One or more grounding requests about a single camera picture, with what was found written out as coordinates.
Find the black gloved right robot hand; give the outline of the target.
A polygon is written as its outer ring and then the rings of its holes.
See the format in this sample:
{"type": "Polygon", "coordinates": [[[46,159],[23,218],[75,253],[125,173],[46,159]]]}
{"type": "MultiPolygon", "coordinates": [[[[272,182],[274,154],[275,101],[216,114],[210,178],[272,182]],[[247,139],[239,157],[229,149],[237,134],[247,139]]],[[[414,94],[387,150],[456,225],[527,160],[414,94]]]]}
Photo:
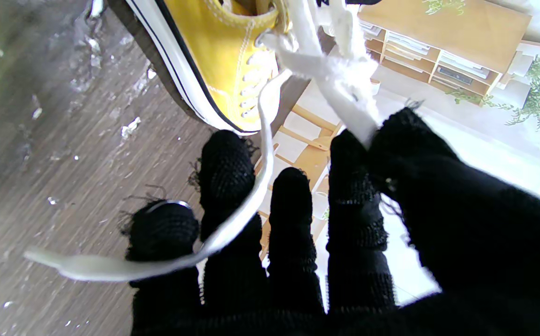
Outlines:
{"type": "Polygon", "coordinates": [[[132,281],[133,336],[540,336],[540,198],[458,158],[415,113],[391,115],[365,150],[331,142],[328,311],[306,174],[273,183],[270,265],[262,222],[195,267],[132,281]],[[381,196],[398,203],[441,292],[395,303],[381,196]]]}

